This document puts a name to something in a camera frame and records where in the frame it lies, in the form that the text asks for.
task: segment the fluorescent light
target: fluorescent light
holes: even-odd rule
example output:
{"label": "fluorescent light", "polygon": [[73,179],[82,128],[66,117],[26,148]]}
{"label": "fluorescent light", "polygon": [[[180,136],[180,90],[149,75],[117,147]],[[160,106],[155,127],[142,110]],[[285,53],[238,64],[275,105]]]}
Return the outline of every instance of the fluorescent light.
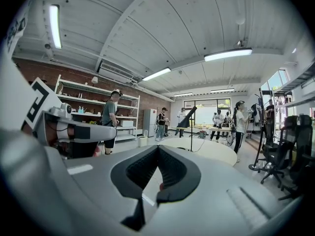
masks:
{"label": "fluorescent light", "polygon": [[244,56],[244,55],[250,55],[252,54],[251,48],[242,48],[242,49],[235,49],[235,50],[229,50],[219,53],[213,53],[205,55],[205,61],[212,61],[216,59],[224,59],[229,57],[235,57],[235,56]]}
{"label": "fluorescent light", "polygon": [[234,88],[230,88],[230,89],[211,90],[211,92],[232,92],[234,90],[235,90]]}
{"label": "fluorescent light", "polygon": [[186,95],[192,95],[192,92],[175,94],[174,97],[176,97],[176,96],[186,96]]}
{"label": "fluorescent light", "polygon": [[49,16],[55,47],[61,49],[62,46],[59,33],[59,7],[57,5],[51,5],[49,7]]}
{"label": "fluorescent light", "polygon": [[163,70],[161,70],[161,71],[159,71],[159,72],[157,72],[157,73],[151,74],[151,75],[149,75],[148,77],[143,78],[142,80],[143,80],[143,81],[148,81],[148,80],[153,79],[153,78],[155,78],[155,77],[157,77],[157,76],[160,76],[160,75],[162,75],[162,74],[169,73],[170,71],[171,71],[171,69],[169,69],[169,68],[167,67],[167,68],[165,68],[165,69],[163,69]]}

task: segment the red brick wall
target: red brick wall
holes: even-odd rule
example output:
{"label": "red brick wall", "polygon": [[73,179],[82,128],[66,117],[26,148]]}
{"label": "red brick wall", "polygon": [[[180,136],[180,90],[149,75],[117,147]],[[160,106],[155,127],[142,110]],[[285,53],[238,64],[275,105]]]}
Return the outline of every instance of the red brick wall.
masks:
{"label": "red brick wall", "polygon": [[[88,83],[89,86],[92,86],[91,79],[93,75],[80,72],[77,70],[73,70],[70,68],[58,66],[58,65],[50,65],[45,63],[39,63],[36,61],[31,60],[24,60],[24,59],[14,59],[16,63],[20,66],[20,71],[25,77],[27,81],[34,81],[37,77],[42,80],[47,81],[47,85],[55,86],[59,74],[61,74],[61,78],[64,80],[69,80],[77,83],[84,84],[85,82]],[[170,111],[171,111],[171,103],[165,100],[162,100],[158,97],[152,96],[150,94],[144,93],[142,91],[136,90],[134,88],[123,86],[105,79],[98,79],[98,83],[95,85],[97,88],[106,89],[106,90],[115,90],[119,89],[123,94],[131,95],[138,97],[140,95],[140,106],[139,106],[139,121],[138,121],[138,129],[142,129],[143,125],[143,111],[144,109],[150,108],[157,108],[157,111],[160,112],[163,107],[166,107],[168,111],[165,113],[167,118],[170,118]],[[63,93],[71,94],[72,96],[77,97],[79,90],[72,89],[72,88],[64,88]],[[109,99],[106,95],[101,95],[97,93],[90,93],[83,91],[82,98],[91,99],[91,100],[99,100],[99,101],[107,101]],[[75,101],[63,101],[67,102],[72,106],[72,108],[78,109],[79,106],[87,108],[88,112],[94,112],[97,114],[98,112],[102,111],[103,106],[101,105],[94,105],[89,103],[82,103],[82,102],[75,102]],[[120,99],[118,104],[121,105],[131,105],[131,101]],[[119,115],[127,116],[130,114],[129,109],[120,109]]]}

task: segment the white refrigerator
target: white refrigerator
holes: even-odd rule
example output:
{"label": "white refrigerator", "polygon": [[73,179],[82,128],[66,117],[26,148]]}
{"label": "white refrigerator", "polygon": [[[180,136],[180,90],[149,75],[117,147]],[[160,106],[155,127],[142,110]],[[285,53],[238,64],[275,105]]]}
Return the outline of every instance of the white refrigerator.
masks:
{"label": "white refrigerator", "polygon": [[156,109],[145,109],[143,114],[143,129],[148,131],[148,137],[152,137],[155,135],[157,121],[157,110]]}

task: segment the black shorts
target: black shorts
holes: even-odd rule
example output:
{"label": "black shorts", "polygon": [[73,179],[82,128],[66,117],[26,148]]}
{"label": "black shorts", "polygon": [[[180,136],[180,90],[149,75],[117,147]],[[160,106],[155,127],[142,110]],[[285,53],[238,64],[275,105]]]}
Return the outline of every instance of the black shorts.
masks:
{"label": "black shorts", "polygon": [[105,144],[105,148],[113,148],[115,144],[115,138],[104,141],[104,144]]}

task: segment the gray t-shirt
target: gray t-shirt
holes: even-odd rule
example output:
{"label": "gray t-shirt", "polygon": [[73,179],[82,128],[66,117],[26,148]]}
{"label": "gray t-shirt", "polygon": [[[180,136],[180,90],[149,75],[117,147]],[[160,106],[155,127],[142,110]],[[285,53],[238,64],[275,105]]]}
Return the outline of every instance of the gray t-shirt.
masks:
{"label": "gray t-shirt", "polygon": [[115,114],[115,103],[113,101],[107,101],[106,105],[103,110],[103,115],[102,115],[102,125],[106,126],[111,126],[112,125],[112,120],[109,117],[109,114],[113,113]]}

